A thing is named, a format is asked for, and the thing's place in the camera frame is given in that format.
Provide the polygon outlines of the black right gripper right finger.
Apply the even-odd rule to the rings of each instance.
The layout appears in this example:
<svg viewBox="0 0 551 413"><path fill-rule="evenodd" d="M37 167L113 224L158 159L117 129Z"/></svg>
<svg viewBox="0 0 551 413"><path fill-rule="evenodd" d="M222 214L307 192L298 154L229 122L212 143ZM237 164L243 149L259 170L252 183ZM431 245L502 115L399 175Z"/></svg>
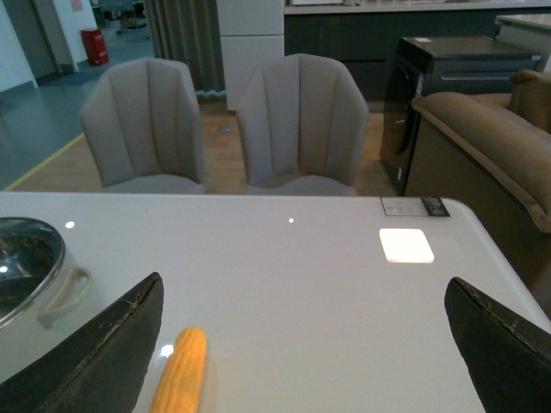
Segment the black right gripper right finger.
<svg viewBox="0 0 551 413"><path fill-rule="evenodd" d="M444 308L485 411L550 411L549 333L459 277Z"/></svg>

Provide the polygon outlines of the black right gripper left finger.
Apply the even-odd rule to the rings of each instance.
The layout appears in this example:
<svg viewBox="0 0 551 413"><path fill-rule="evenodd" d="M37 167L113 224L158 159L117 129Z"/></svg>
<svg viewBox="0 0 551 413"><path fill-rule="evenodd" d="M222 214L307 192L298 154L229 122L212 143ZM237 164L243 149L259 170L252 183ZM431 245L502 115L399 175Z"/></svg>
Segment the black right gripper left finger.
<svg viewBox="0 0 551 413"><path fill-rule="evenodd" d="M164 284L152 273L1 384L3 412L130 412L160 331Z"/></svg>

